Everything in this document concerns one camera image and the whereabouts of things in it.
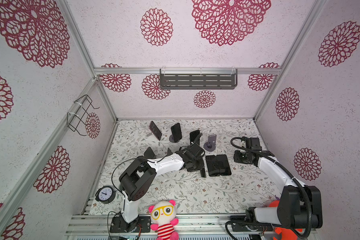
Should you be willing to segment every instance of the pink plush foot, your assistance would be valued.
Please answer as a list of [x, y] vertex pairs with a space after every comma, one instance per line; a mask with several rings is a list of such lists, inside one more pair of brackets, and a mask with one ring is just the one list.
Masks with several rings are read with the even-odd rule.
[[169, 237], [170, 240], [179, 240], [179, 234], [177, 232], [173, 232]]

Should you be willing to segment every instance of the stuffed panda toy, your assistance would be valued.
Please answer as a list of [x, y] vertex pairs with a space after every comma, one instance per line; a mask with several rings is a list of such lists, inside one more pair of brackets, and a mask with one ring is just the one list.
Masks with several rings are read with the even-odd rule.
[[162, 201], [154, 206], [150, 206], [151, 229], [157, 232], [156, 240], [178, 240], [179, 234], [175, 232], [173, 226], [179, 223], [176, 217], [175, 201]]

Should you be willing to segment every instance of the red striped shirt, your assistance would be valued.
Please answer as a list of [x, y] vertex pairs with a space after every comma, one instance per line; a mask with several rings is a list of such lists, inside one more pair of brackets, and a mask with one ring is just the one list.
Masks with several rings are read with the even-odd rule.
[[164, 224], [158, 227], [157, 236], [161, 237], [163, 240], [167, 240], [171, 237], [171, 234], [175, 231], [171, 223]]

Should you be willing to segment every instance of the robotic arm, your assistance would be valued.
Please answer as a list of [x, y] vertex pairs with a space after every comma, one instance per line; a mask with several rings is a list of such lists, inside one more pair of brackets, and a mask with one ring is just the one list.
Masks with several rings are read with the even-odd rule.
[[[152, 181], [157, 175], [170, 171], [187, 169], [189, 172], [204, 168], [203, 156], [205, 151], [195, 142], [183, 150], [172, 153], [169, 149], [167, 156], [155, 158], [151, 148], [144, 156], [137, 158], [121, 174], [120, 190], [124, 194], [124, 209], [121, 211], [125, 224], [133, 224], [138, 217], [139, 199], [145, 195]], [[246, 147], [233, 144], [235, 139], [245, 142]], [[321, 195], [314, 186], [307, 186], [304, 182], [294, 178], [269, 151], [263, 151], [258, 138], [234, 137], [231, 140], [234, 147], [246, 152], [235, 151], [235, 162], [253, 164], [264, 171], [282, 192], [280, 203], [275, 207], [250, 207], [246, 210], [244, 224], [252, 225], [272, 224], [283, 228], [320, 228], [322, 226]], [[144, 172], [139, 176], [137, 171]]]

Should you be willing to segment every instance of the table surface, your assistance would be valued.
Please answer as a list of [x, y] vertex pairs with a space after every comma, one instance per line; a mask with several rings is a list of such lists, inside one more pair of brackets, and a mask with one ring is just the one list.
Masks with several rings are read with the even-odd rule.
[[[237, 164], [233, 161], [235, 149], [230, 144], [232, 137], [259, 137], [260, 144], [265, 149], [260, 134], [250, 119], [217, 119], [217, 120], [154, 120], [163, 133], [158, 141], [150, 132], [150, 120], [123, 120], [117, 127], [98, 188], [112, 185], [111, 175], [115, 167], [121, 162], [143, 155], [151, 147], [158, 157], [165, 156], [167, 149], [175, 152], [181, 146], [189, 145], [189, 133], [199, 129], [203, 134], [200, 145], [203, 146], [209, 135], [216, 134], [216, 149], [206, 151], [205, 155], [225, 154], [228, 157], [232, 175], [210, 177], [205, 163], [206, 178], [202, 178], [200, 171], [169, 172], [155, 177], [148, 192], [140, 199], [139, 213], [149, 213], [148, 207], [163, 200], [175, 200], [177, 213], [244, 213], [249, 207], [267, 206], [280, 192], [268, 176], [253, 165]], [[183, 138], [178, 143], [171, 143], [170, 127], [179, 122]], [[113, 181], [119, 185], [120, 174], [129, 166], [126, 162], [115, 171]], [[109, 204], [102, 204], [94, 200], [90, 215], [106, 215], [109, 211], [119, 212], [122, 196], [117, 194], [115, 200]]]

